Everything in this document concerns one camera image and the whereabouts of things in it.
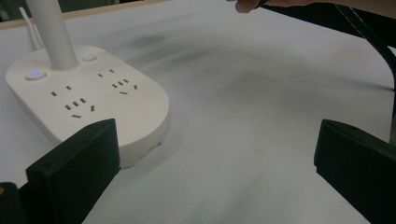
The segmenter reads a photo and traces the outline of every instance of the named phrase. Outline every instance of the black block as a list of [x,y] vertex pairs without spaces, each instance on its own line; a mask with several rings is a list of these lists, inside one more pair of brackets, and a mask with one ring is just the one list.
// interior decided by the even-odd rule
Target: black block
[[371,223],[396,223],[395,147],[353,126],[323,120],[315,165]]
[[[96,122],[27,168],[23,202],[31,209],[43,202],[58,224],[80,224],[119,170],[115,120]],[[40,213],[48,216],[30,213],[30,223],[43,223]]]
[[27,224],[17,186],[0,183],[0,224]]

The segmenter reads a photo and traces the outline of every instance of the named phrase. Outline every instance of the white power strip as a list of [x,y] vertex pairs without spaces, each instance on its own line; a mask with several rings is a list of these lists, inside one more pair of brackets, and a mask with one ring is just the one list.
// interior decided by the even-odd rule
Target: white power strip
[[163,88],[107,51],[73,46],[77,66],[54,69],[44,49],[6,73],[21,106],[56,145],[88,124],[115,119],[121,167],[135,165],[160,145],[169,126]]

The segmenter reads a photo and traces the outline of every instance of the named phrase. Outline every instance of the black cable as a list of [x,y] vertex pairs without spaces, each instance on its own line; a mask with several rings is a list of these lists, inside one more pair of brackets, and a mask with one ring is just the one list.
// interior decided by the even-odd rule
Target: black cable
[[[396,89],[396,56],[388,46],[370,29],[361,17],[351,8],[335,5],[349,23],[361,34],[384,58],[393,74],[393,91]],[[396,146],[396,94],[393,98],[392,123],[390,128],[389,143]]]

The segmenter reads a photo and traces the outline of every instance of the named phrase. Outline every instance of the white table surface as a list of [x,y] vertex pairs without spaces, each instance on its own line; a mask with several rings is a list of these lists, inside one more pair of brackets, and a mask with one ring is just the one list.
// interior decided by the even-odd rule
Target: white table surface
[[[122,170],[84,221],[368,223],[313,164],[322,119],[388,140],[391,73],[365,41],[233,3],[172,0],[66,21],[74,44],[120,57],[168,93],[169,134]],[[0,181],[53,148],[21,110],[7,68],[33,50],[0,31]]]

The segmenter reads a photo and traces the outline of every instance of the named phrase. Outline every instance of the blue indicator light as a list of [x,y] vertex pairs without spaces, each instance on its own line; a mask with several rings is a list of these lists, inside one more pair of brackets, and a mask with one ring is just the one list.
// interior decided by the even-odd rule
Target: blue indicator light
[[30,74],[30,76],[32,76],[32,77],[37,77],[38,75],[40,75],[40,72],[39,72],[39,71],[34,71],[34,72],[32,72],[32,73]]

